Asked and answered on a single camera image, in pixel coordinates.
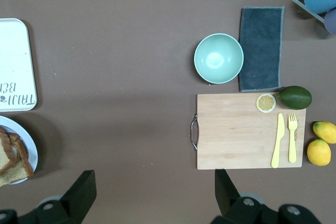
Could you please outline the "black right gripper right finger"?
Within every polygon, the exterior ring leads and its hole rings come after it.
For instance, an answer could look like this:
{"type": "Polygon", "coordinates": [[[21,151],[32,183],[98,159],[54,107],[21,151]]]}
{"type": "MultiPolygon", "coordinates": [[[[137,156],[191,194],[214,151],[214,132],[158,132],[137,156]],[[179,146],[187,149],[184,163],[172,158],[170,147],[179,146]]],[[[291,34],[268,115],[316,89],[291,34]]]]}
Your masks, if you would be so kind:
{"type": "Polygon", "coordinates": [[[221,215],[212,223],[261,223],[261,204],[241,196],[224,169],[215,171],[215,198],[221,215]]]}

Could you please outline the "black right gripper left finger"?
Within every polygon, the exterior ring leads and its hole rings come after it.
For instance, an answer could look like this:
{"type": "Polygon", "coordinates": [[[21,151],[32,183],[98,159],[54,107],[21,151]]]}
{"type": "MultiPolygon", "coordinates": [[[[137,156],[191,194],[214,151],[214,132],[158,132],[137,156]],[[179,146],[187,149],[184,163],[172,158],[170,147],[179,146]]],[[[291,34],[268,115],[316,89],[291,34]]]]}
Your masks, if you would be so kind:
{"type": "Polygon", "coordinates": [[[60,199],[36,208],[37,223],[82,223],[97,196],[93,170],[84,171],[60,199]]]}

